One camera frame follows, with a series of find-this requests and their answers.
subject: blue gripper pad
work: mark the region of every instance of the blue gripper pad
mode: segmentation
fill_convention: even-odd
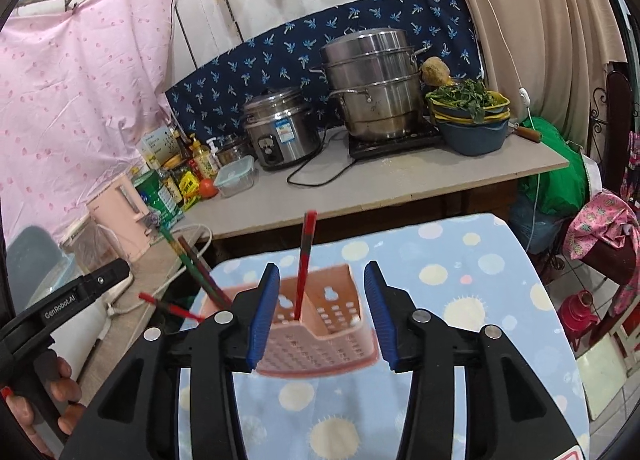
[[[382,289],[386,283],[376,262],[369,262],[364,268],[364,292],[376,328],[378,343],[383,359],[394,370],[398,366],[398,337],[389,309],[386,306]]]
[[[270,264],[264,271],[260,284],[262,295],[255,310],[254,318],[249,325],[246,362],[255,370],[260,359],[264,355],[267,346],[267,338],[271,329],[271,319],[276,309],[278,294],[280,292],[280,271]]]

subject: ironing board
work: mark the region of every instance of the ironing board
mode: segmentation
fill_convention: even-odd
[[[589,457],[589,422],[580,374],[554,307],[505,222],[470,215],[314,246],[310,268],[349,263],[370,321],[364,266],[377,260],[388,284],[407,290],[416,307],[451,326],[478,331],[499,325],[540,377]],[[297,274],[298,251],[265,253],[220,263],[222,287],[257,281],[275,263],[281,277]],[[201,291],[192,309],[204,300]],[[191,328],[185,321],[183,329]],[[453,459],[465,457],[462,368],[456,368]],[[180,460],[191,460],[189,377],[180,376]],[[286,380],[234,374],[242,434],[251,460],[395,460],[409,397],[410,374],[395,374],[380,358],[339,376]]]

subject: tomato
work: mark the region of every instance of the tomato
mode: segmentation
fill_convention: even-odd
[[[200,196],[202,198],[211,198],[218,194],[218,189],[213,185],[212,179],[203,179],[200,181]]]

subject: human hand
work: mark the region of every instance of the human hand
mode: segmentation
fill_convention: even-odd
[[[60,402],[69,402],[66,408],[65,414],[58,419],[58,425],[60,429],[70,435],[76,427],[78,420],[84,413],[84,406],[78,404],[78,401],[82,397],[80,386],[71,380],[71,366],[62,358],[58,358],[58,371],[62,379],[55,380],[51,383],[51,394]],[[33,429],[33,408],[27,399],[22,396],[9,395],[6,398],[6,403],[11,412],[14,414],[15,420],[18,421],[22,429],[27,434],[29,439],[33,442],[33,445],[38,450],[48,456],[53,456],[53,453],[49,450],[44,440]]]

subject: palm tree print fabric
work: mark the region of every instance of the palm tree print fabric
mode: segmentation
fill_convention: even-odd
[[[316,127],[342,122],[329,99],[319,49],[344,34],[390,27],[407,32],[418,62],[439,56],[456,78],[478,78],[476,32],[464,0],[358,0],[287,22],[214,58],[166,96],[182,127],[200,140],[242,132],[242,105],[266,90],[300,87]]]

